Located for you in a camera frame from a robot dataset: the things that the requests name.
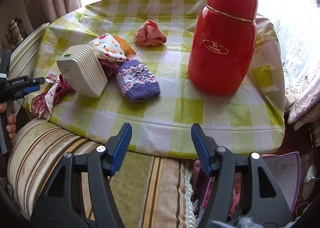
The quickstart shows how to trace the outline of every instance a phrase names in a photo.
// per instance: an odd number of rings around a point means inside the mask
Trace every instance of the purple fabric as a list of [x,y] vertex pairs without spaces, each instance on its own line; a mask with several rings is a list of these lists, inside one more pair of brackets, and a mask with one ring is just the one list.
[[160,94],[155,76],[136,59],[122,63],[116,78],[123,95],[133,103],[147,101]]

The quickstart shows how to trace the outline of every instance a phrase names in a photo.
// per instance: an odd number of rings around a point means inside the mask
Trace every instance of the checkered tablecloth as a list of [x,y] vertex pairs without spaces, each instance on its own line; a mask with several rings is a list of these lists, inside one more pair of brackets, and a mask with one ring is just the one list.
[[[273,26],[257,17],[257,44],[242,85],[233,96],[211,96],[193,85],[187,71],[196,18],[205,4],[206,0],[103,0],[52,23],[38,50],[36,76],[59,74],[56,60],[67,48],[109,32],[136,50],[135,58],[156,76],[161,96],[133,104],[113,79],[99,99],[67,93],[55,105],[50,121],[100,143],[129,122],[133,127],[129,150],[158,156],[195,159],[193,123],[200,123],[207,135],[235,153],[275,151],[284,135],[284,76]],[[167,36],[165,45],[134,44],[133,35],[146,19],[158,22]],[[45,84],[30,94],[26,108],[48,88]]]

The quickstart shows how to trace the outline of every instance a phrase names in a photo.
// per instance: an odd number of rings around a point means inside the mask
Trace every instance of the silver screw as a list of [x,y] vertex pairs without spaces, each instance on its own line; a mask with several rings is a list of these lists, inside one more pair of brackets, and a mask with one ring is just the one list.
[[105,146],[98,146],[97,147],[97,152],[104,152],[106,150],[106,147]]
[[72,156],[72,153],[71,152],[66,152],[64,155],[63,155],[65,158],[70,158]]
[[260,155],[259,155],[258,153],[256,153],[256,152],[254,152],[254,153],[251,153],[251,157],[252,157],[253,159],[259,159],[259,158],[260,158]]
[[218,146],[217,147],[217,151],[219,152],[225,152],[226,151],[226,148],[224,146]]

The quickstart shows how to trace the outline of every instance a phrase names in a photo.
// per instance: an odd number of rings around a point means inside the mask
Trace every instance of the blue gripper pad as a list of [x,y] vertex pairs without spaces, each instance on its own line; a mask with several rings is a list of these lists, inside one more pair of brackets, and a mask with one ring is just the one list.
[[208,176],[212,176],[213,170],[210,163],[210,157],[215,154],[217,147],[213,138],[204,134],[198,123],[195,123],[191,127],[191,139],[195,146],[201,167]]
[[27,88],[25,88],[23,90],[23,92],[26,93],[26,94],[30,94],[30,93],[33,93],[33,92],[36,92],[36,91],[39,91],[39,90],[40,90],[40,85],[27,87]]
[[112,175],[120,170],[131,138],[132,127],[129,123],[124,123],[118,135],[108,140],[106,147],[108,149],[108,156],[111,158],[110,173]]

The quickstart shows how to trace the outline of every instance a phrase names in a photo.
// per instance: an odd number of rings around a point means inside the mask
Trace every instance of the orange cloth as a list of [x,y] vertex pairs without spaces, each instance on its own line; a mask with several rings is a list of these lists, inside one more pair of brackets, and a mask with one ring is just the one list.
[[146,20],[134,34],[133,40],[138,45],[156,46],[164,44],[167,41],[167,37],[159,29],[159,25],[155,21]]
[[136,53],[124,39],[121,39],[121,37],[118,37],[118,36],[113,36],[113,37],[116,41],[119,42],[126,56],[134,55]]

